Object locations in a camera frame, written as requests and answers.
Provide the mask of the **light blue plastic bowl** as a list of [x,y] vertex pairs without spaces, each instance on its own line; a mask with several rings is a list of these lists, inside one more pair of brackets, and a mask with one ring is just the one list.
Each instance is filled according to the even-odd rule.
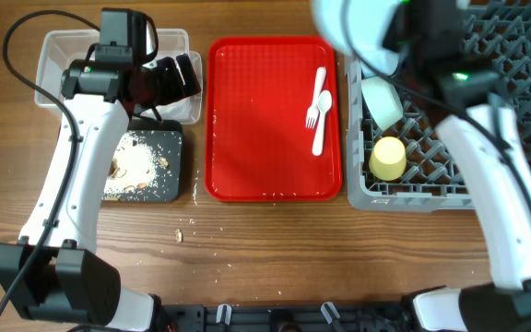
[[364,54],[363,58],[387,76],[393,75],[399,64],[399,55],[390,51],[371,51]]

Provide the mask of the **cream plastic spoon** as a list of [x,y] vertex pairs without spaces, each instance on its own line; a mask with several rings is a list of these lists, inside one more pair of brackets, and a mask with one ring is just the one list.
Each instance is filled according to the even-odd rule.
[[325,141],[325,117],[333,105],[333,99],[329,90],[323,90],[317,101],[317,109],[319,111],[319,119],[315,129],[313,139],[312,154],[314,156],[321,156]]

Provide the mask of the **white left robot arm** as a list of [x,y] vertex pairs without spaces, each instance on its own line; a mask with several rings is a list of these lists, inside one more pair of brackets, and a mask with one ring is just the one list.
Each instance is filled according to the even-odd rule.
[[156,295],[122,286],[96,256],[97,222],[114,151],[137,106],[200,92],[187,54],[153,68],[75,60],[61,80],[62,128],[39,204],[15,244],[0,243],[0,285],[18,315],[123,331],[165,331]]

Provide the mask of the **rice and food scraps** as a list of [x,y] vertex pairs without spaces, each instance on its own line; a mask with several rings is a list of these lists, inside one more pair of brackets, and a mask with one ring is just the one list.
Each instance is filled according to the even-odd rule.
[[129,130],[112,158],[104,201],[172,202],[179,196],[183,134]]

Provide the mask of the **yellow plastic cup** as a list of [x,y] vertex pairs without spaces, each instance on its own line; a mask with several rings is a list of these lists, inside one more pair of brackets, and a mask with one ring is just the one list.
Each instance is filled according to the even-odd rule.
[[373,175],[384,181],[399,178],[407,166],[406,148],[393,136],[383,137],[372,149],[369,166]]

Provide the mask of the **pink plastic fork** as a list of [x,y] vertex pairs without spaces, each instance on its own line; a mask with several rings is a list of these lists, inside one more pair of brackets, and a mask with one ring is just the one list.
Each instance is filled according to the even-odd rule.
[[308,107],[307,114],[306,114],[305,126],[310,129],[315,127],[318,117],[319,117],[319,111],[317,109],[317,102],[318,102],[319,94],[322,92],[323,85],[325,83],[325,77],[326,77],[326,68],[323,66],[318,67],[315,73],[312,103]]

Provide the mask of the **green plastic bowl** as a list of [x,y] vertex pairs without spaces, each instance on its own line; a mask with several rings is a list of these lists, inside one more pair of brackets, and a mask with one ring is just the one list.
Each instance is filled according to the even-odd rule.
[[403,106],[395,87],[382,78],[365,78],[361,81],[361,92],[372,120],[381,130],[403,117]]

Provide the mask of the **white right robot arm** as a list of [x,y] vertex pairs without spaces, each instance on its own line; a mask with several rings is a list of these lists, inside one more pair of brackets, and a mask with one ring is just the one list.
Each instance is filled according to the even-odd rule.
[[427,331],[531,331],[531,171],[501,75],[461,51],[461,14],[455,1],[400,1],[383,47],[405,55],[399,88],[431,105],[474,204],[491,283],[424,291],[412,307]]

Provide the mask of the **light blue plastic plate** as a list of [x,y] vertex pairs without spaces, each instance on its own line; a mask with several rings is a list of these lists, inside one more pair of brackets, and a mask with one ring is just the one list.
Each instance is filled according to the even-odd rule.
[[347,14],[341,13],[342,0],[311,0],[313,21],[319,34],[337,51],[351,54],[342,24],[348,24],[348,32],[354,48],[362,56],[382,47],[388,25],[399,5],[399,0],[352,0],[348,1]]

